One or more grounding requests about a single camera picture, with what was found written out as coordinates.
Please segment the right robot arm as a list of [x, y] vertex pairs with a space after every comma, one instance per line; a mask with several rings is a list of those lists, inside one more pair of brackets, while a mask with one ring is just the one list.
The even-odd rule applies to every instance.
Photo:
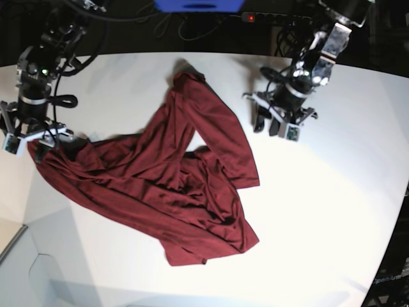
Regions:
[[26, 145], [35, 141], [35, 162], [40, 163], [46, 153], [60, 146], [61, 136], [73, 137], [64, 123], [47, 114], [49, 108], [77, 107], [76, 96], [58, 95], [57, 88], [63, 76], [78, 74], [96, 58], [92, 54], [82, 63], [76, 55], [90, 20], [68, 6], [58, 6], [47, 17], [40, 41], [20, 55], [17, 100], [1, 102], [3, 151], [20, 156]]

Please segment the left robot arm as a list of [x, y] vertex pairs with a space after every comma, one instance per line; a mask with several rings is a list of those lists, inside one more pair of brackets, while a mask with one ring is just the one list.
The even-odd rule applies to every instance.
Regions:
[[316, 110], [303, 104], [316, 88], [328, 84], [353, 27], [364, 25], [373, 1], [319, 1], [318, 4], [323, 9], [323, 20], [313, 24], [312, 33], [299, 47], [291, 64], [282, 70], [260, 68], [262, 76], [275, 88], [244, 93], [255, 106], [255, 133], [261, 132], [266, 120], [270, 120], [270, 136], [298, 141], [304, 123], [310, 118], [318, 119]]

